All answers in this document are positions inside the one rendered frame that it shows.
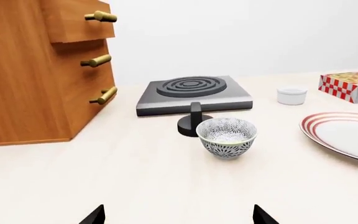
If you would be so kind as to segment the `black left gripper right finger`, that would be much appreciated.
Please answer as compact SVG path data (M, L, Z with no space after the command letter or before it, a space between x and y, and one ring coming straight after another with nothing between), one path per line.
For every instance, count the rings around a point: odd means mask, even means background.
M279 224L265 210L263 210L263 208L258 205L254 205L253 222L254 224Z

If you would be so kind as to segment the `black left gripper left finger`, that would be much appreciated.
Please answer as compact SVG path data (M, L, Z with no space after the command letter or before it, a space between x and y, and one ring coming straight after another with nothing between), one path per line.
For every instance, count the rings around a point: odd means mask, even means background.
M79 224L104 224L105 211L104 205L100 205L93 210L86 218L84 218Z

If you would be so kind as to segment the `black white patterned bowl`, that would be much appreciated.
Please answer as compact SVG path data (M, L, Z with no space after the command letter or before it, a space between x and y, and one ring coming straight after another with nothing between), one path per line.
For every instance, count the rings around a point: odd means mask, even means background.
M258 130L249 121L238 118L213 118L196 127L203 147L224 160L241 157L253 145Z

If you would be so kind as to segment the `red white striped plate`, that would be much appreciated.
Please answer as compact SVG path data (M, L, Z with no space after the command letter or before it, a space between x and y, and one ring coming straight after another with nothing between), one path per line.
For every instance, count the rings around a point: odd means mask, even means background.
M299 127L315 143L358 160L358 113L315 113L304 117Z

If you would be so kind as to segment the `grey stove burner plate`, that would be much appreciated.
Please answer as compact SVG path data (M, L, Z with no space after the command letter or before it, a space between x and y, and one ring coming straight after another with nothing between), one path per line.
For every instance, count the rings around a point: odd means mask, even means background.
M251 95L230 76L192 76L150 82L136 105L138 117L189 113L192 102L203 112L250 110Z

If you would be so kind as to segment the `wooden cabinet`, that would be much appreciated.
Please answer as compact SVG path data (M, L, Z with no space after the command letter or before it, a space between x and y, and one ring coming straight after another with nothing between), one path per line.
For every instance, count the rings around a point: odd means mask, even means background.
M116 87L109 54L112 22L85 14L113 14L102 0L0 0L0 145L73 139L103 105L89 103Z

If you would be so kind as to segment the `black stove knob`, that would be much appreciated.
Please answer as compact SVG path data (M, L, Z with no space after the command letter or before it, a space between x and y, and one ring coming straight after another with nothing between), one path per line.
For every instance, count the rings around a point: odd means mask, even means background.
M197 138L196 127L208 119L213 117L209 115L203 115L200 102L192 102L190 105L190 114L182 117L177 122L178 132L187 137Z

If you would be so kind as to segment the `white ramekin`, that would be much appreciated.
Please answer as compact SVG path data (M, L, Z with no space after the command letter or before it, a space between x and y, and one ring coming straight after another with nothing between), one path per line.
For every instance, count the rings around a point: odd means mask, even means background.
M284 105L302 105L306 100L308 89L298 86L277 88L277 102Z

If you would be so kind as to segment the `red checkered food box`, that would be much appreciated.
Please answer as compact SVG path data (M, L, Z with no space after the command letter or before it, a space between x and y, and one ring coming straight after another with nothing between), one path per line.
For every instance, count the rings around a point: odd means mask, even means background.
M358 104L358 72L321 75L318 90Z

